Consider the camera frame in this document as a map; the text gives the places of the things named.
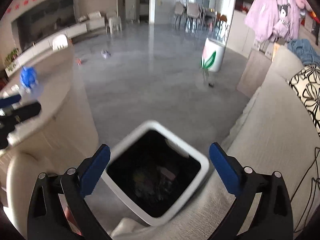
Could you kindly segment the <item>white square trash bin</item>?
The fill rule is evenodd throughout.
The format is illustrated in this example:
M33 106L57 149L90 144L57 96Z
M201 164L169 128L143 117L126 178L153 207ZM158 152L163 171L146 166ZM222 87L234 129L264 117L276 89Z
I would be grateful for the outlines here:
M208 171L205 155L149 120L111 148L101 177L140 219L160 226L180 211Z

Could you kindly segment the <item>white tulip trash can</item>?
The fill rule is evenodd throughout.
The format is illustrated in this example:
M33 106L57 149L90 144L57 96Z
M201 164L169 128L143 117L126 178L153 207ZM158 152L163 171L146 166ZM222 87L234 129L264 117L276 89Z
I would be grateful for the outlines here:
M222 65L226 46L217 40L206 38L201 56L201 67L217 73Z

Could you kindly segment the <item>blue plastic shoe cover bundle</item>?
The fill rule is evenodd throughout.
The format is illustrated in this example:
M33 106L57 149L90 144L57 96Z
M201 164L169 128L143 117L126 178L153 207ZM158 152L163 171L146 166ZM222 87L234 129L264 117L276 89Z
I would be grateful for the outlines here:
M39 83L36 69L34 67L22 67L20 83L22 87L30 93Z

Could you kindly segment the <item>green potted plant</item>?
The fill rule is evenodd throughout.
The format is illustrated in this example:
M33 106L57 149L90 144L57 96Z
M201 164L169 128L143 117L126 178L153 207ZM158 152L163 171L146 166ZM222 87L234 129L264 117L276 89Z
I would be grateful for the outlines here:
M8 70L13 70L15 67L14 61L18 57L19 49L14 48L5 58L4 64Z

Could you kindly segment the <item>white tv cabinet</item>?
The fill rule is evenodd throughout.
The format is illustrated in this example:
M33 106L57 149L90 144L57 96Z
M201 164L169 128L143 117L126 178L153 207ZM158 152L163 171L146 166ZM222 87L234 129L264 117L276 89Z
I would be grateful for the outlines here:
M38 55L44 53L45 51L48 51L49 49L58 50L58 48L62 48L62 41L60 41L62 39L60 38L61 36L65 36L66 40L70 40L100 28L105 28L104 17L77 23L69 28L58 31L57 33L50 35L42 41L35 43L25 52L21 53L13 61L13 63L9 64L9 66L5 68L5 72L8 77L11 77L16 71L25 66L34 57L37 57Z

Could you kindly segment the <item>white plastic child chair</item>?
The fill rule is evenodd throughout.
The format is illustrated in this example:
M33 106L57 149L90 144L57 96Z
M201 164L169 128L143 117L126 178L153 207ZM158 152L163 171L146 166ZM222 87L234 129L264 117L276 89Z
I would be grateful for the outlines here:
M57 51L68 47L68 38L65 34L57 35L52 40L52 49Z

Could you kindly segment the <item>beige fabric sofa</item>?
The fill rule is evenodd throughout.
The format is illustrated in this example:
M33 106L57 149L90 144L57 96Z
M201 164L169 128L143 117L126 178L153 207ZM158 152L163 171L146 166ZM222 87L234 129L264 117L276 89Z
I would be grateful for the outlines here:
M310 197L311 180L319 171L319 136L301 100L287 83L302 70L300 59L280 47L261 87L222 143L228 155L257 173L279 171L292 198L293 227L319 220L319 196ZM130 232L122 220L115 239L207 239L230 209L234 197L213 172L204 187L167 224Z

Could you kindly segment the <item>large black television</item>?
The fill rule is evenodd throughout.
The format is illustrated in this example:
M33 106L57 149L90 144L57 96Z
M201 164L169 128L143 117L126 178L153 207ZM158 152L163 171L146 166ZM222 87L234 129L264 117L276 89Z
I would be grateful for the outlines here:
M24 52L42 39L76 24L74 0L45 0L16 18L12 32Z

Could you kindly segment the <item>grey item on floor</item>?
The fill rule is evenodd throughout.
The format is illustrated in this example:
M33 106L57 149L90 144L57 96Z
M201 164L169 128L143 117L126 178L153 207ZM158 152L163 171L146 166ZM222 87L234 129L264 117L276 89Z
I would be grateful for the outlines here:
M103 58L108 59L111 57L111 54L107 50L102 50L101 55Z

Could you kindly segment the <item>stacked white stools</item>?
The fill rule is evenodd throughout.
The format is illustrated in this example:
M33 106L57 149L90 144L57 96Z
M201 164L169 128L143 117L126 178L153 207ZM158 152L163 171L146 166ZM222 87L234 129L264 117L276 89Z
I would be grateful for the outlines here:
M112 35L115 31L122 31L122 22L121 18L116 12L108 12L106 14L108 20L108 27L110 34Z

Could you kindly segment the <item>black white floral pillow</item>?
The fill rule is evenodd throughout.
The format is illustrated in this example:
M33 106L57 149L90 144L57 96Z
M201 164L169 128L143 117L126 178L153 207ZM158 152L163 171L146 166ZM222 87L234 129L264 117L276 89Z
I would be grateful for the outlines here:
M287 83L306 108L319 135L319 66L316 64L305 66L287 80Z

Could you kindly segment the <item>beige wooden side cabinet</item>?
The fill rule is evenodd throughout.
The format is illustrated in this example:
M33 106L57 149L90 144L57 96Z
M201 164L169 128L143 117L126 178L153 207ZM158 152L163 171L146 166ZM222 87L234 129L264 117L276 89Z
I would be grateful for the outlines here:
M272 61L264 53L253 49L237 85L237 90L251 98L262 85L271 63Z

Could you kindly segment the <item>blue denim garment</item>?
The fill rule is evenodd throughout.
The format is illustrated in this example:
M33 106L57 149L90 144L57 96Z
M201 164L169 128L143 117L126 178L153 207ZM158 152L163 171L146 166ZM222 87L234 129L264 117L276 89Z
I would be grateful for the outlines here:
M304 66L315 64L319 66L320 57L307 39L291 40L287 44L288 50L294 53Z

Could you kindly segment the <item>dining chairs and table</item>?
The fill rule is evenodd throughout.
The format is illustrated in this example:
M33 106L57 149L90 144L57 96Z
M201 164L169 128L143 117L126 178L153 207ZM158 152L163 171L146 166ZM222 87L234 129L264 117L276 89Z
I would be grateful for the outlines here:
M174 26L180 28L182 18L185 19L184 29L191 31L194 29L207 30L213 32L220 30L227 23L227 16L221 15L213 9L201 7L199 3L187 3L183 5L180 1L175 3L174 7Z

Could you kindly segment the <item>pink hanging jacket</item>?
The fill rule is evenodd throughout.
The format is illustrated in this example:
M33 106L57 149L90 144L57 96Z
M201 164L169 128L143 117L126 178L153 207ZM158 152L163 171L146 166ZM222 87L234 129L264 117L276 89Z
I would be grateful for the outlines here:
M245 18L253 29L255 40L289 42L298 38L300 19L312 12L307 0L254 0Z

